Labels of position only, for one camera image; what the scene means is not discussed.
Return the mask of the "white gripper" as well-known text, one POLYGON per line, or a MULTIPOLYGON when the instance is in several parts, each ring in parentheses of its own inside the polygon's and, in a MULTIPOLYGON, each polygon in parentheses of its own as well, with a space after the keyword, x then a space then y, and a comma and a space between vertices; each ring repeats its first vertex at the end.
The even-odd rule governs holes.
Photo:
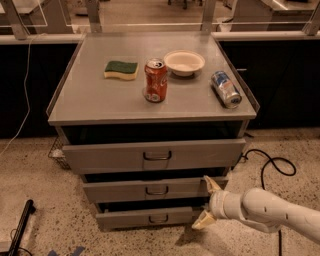
POLYGON ((214 224, 217 219, 242 220, 241 195, 220 190, 221 187, 211 177, 205 175, 207 191, 211 195, 209 211, 203 210, 197 220, 192 224, 195 230, 201 230, 214 224))

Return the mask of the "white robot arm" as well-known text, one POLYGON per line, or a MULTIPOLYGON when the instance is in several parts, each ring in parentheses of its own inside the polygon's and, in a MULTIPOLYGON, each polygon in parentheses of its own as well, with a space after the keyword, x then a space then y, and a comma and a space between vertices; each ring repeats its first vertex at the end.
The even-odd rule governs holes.
POLYGON ((274 233, 286 226, 320 243, 319 211, 290 203, 261 188, 236 194, 222 190, 209 176, 204 180, 210 200, 193 223, 193 229, 201 230, 218 219, 233 219, 265 233, 274 233))

